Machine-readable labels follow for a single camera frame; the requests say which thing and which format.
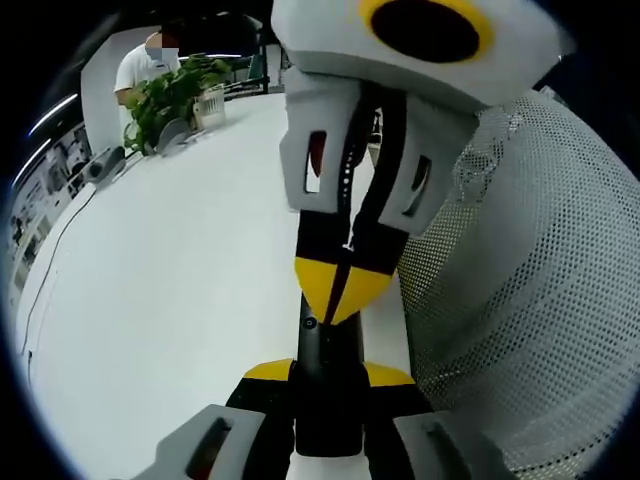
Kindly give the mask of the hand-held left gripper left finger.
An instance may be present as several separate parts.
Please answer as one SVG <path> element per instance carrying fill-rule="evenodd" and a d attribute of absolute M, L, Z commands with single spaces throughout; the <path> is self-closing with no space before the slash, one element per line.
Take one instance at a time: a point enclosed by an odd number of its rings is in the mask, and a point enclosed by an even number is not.
<path fill-rule="evenodd" d="M 211 404 L 163 438 L 137 479 L 284 479 L 294 449 L 291 358 L 247 371 L 225 404 Z"/>

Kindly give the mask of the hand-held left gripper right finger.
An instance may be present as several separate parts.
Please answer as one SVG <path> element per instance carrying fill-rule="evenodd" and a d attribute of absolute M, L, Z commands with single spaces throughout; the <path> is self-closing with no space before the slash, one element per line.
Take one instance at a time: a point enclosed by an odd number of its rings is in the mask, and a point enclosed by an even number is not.
<path fill-rule="evenodd" d="M 406 372 L 373 362 L 364 454 L 373 479 L 499 479 L 501 450 L 449 411 L 435 411 Z"/>

